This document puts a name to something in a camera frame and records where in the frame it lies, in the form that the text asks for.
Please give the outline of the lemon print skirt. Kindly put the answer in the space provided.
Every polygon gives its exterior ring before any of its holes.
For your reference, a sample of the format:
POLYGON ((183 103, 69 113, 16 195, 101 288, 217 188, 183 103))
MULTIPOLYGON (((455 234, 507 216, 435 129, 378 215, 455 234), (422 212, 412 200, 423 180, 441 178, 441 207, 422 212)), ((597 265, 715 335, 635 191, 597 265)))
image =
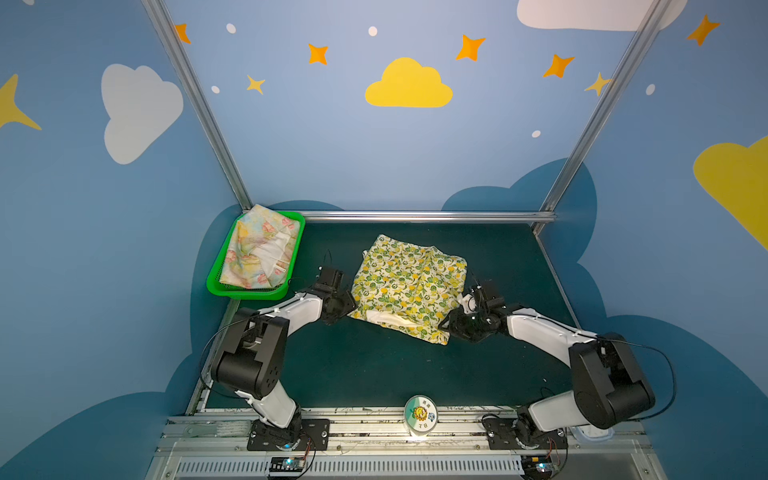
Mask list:
POLYGON ((351 293, 350 317, 436 345, 450 334, 439 328, 460 306, 467 261, 434 246, 420 246, 379 235, 363 252, 351 293))

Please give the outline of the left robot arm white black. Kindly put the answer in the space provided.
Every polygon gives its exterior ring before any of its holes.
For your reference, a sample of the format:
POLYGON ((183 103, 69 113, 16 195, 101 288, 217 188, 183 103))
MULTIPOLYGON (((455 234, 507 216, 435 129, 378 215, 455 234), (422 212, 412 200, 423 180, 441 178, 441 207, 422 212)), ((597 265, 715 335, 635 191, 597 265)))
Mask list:
POLYGON ((201 372, 205 388, 245 401, 257 414, 248 448, 291 451, 317 446, 304 431, 301 408, 280 382, 290 335, 316 321, 338 322, 356 309, 344 273, 319 268, 315 282, 293 297, 263 309, 240 308, 229 325, 211 337, 220 346, 201 372))

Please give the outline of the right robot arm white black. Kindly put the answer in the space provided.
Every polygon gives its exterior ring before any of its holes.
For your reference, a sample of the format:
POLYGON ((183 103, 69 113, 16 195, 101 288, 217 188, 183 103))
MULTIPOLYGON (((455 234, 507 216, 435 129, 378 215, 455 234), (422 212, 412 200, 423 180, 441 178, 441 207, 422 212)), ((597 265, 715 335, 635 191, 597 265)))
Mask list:
POLYGON ((570 391, 519 411, 515 428, 523 437, 587 425, 608 430, 624 421, 641 422, 660 416, 677 400, 677 375, 671 359, 660 349, 630 342, 615 332, 600 335, 580 330, 532 308, 512 309, 491 282, 473 287, 439 329, 472 343, 506 334, 570 369, 570 391), (656 396, 634 354, 636 348, 661 355, 670 370, 671 397, 657 412, 651 411, 656 396))

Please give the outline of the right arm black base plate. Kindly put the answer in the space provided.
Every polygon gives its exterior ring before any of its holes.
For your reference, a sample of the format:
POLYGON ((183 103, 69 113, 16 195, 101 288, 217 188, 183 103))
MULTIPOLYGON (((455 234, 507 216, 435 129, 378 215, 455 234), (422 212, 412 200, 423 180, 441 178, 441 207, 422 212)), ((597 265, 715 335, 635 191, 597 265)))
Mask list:
POLYGON ((568 447, 563 429, 544 432, 532 420, 486 415, 481 418, 491 450, 564 450, 568 447))

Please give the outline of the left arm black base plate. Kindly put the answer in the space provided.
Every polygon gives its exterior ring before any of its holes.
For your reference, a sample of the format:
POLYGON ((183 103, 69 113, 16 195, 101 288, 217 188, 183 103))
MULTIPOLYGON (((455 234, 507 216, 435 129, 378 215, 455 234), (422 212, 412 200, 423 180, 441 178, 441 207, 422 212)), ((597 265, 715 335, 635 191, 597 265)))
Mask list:
POLYGON ((330 421, 305 419, 287 428, 278 428, 260 420, 251 424, 247 438, 248 451, 325 451, 328 448, 330 421))

